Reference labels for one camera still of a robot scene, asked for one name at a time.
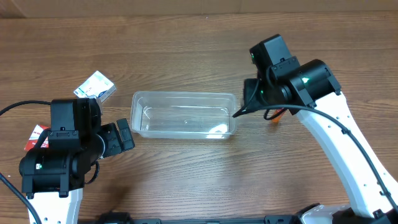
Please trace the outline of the orange bottle white cap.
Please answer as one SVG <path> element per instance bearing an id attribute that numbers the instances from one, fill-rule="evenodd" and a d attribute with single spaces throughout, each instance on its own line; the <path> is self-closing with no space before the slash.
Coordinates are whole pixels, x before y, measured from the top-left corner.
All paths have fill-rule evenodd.
<path id="1" fill-rule="evenodd" d="M 285 111 L 286 111 L 285 108 L 275 110 L 274 114 L 270 117 L 271 121 L 273 123 L 278 123 L 281 117 L 284 115 Z"/>

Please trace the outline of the white medicine box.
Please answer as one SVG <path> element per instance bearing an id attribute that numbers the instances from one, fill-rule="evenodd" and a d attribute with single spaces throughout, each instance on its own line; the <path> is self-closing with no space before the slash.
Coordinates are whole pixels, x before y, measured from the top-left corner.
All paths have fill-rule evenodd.
<path id="1" fill-rule="evenodd" d="M 103 103 L 115 91 L 115 84 L 97 70 L 74 91 L 74 94 L 79 98 L 95 96 Z"/>

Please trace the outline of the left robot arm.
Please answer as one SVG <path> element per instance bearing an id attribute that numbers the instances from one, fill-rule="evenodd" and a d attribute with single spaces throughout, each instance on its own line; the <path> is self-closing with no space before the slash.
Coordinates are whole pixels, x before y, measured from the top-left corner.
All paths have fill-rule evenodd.
<path id="1" fill-rule="evenodd" d="M 77 223 L 85 175 L 100 159 L 134 148 L 126 119 L 102 124 L 94 98 L 53 100 L 51 125 L 21 159 L 31 223 Z"/>

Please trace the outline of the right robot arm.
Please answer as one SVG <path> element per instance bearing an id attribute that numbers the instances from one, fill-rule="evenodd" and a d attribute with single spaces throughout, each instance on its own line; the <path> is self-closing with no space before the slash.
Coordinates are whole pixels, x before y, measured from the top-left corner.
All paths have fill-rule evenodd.
<path id="1" fill-rule="evenodd" d="M 347 205 L 316 203 L 290 220 L 396 223 L 397 181 L 358 128 L 331 69 L 319 59 L 300 64 L 278 34 L 249 52 L 257 76 L 244 81 L 244 104 L 238 115 L 261 110 L 264 119 L 275 120 L 285 112 L 291 113 L 317 140 L 349 198 Z"/>

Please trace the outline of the clear plastic container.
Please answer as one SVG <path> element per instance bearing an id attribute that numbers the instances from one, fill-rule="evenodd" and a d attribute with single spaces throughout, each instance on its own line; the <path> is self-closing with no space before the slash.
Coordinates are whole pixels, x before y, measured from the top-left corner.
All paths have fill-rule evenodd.
<path id="1" fill-rule="evenodd" d="M 137 91 L 131 130 L 144 138 L 228 139 L 236 132 L 232 93 Z"/>

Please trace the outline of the red medicine box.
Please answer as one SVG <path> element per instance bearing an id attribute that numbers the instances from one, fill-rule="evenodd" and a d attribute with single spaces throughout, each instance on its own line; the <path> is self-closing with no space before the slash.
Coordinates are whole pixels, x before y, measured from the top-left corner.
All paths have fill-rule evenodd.
<path id="1" fill-rule="evenodd" d="M 35 126 L 35 128 L 33 129 L 32 134 L 30 135 L 30 137 L 29 137 L 29 139 L 27 141 L 27 144 L 25 145 L 25 148 L 24 148 L 25 151 L 29 151 L 35 146 L 35 144 L 39 140 L 40 135 L 42 134 L 42 132 L 45 129 L 48 129 L 48 127 L 43 126 L 43 125 L 39 125 L 39 124 L 37 124 Z"/>

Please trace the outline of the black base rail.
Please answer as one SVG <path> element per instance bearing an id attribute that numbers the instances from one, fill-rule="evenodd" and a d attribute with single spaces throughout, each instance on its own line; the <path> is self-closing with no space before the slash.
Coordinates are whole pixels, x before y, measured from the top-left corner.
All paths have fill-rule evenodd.
<path id="1" fill-rule="evenodd" d="M 161 220 L 159 218 L 135 219 L 128 212 L 103 213 L 97 219 L 79 219 L 77 224 L 301 224 L 298 215 L 266 215 L 262 218 L 221 218 Z"/>

